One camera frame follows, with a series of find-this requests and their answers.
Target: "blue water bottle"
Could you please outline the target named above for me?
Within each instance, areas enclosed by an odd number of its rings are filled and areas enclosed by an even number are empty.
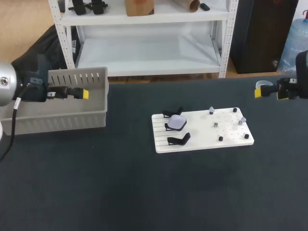
[[[298,53],[308,50],[308,11],[306,18],[296,19],[291,25],[287,42],[279,63],[279,70],[292,73],[296,72],[295,58]]]

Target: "black table surface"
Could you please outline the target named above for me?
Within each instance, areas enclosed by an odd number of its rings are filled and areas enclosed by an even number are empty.
[[[260,79],[110,85],[107,127],[17,136],[0,230],[307,231],[308,101],[254,99]],[[157,154],[151,115],[180,105],[239,107],[254,145]]]

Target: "white slotted tray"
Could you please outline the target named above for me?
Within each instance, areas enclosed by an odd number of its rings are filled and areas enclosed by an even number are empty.
[[[247,123],[238,124],[243,117],[241,110],[237,108],[237,112],[234,113],[233,109],[215,109],[213,115],[210,115],[209,110],[183,112],[181,116],[186,118],[187,124],[182,131],[166,131],[165,123],[169,118],[164,118],[163,114],[152,115],[156,152],[184,152],[254,144]],[[168,144],[168,137],[182,139],[187,132],[191,138],[184,146]],[[245,134],[249,134],[248,139],[244,138]],[[223,137],[223,141],[218,140],[219,136]]]

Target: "shelf rack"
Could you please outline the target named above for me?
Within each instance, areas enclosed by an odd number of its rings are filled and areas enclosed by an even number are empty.
[[[124,0],[105,0],[102,15],[77,16],[49,0],[67,67],[108,68],[108,76],[194,73],[226,75],[238,0],[202,0],[210,7],[190,13],[173,0],[156,0],[153,15],[128,17]],[[71,26],[81,49],[74,63]]]

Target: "black bag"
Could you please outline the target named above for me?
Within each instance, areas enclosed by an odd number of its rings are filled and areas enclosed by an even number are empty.
[[[72,27],[72,51],[74,62],[80,50],[76,27]],[[16,71],[37,72],[38,54],[45,56],[48,69],[67,69],[55,25],[51,26],[22,56],[12,62]]]

